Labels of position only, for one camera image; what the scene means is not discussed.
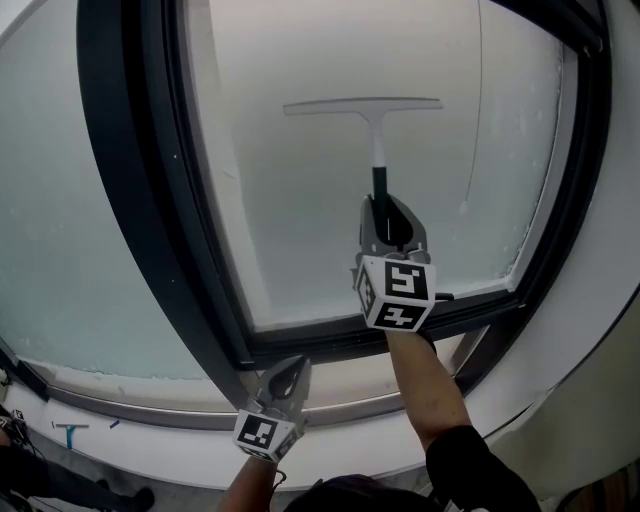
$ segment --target frosted glass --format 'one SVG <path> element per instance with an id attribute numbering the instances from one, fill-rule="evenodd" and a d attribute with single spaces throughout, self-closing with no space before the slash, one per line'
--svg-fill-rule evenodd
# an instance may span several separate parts
<path id="1" fill-rule="evenodd" d="M 78 370 L 206 378 L 109 205 L 75 37 L 76 2 L 51 0 L 0 48 L 0 336 L 22 358 Z"/>
<path id="2" fill-rule="evenodd" d="M 360 203 L 371 191 L 365 122 L 286 117 L 287 103 L 440 98 L 444 110 L 385 118 L 389 190 L 427 228 L 439 290 L 459 293 L 508 275 L 551 154 L 556 40 L 490 2 L 210 7 L 210 47 L 192 55 L 196 69 L 212 73 L 197 86 L 201 102 L 211 103 L 200 121 L 217 214 L 256 329 L 359 312 L 349 269 Z"/>

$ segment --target black sleeve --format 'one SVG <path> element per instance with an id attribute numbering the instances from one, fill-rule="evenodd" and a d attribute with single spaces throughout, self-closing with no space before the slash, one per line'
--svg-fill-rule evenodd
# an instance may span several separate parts
<path id="1" fill-rule="evenodd" d="M 427 449 L 427 471 L 441 503 L 464 510 L 540 511 L 522 479 L 493 455 L 473 427 L 456 427 Z"/>

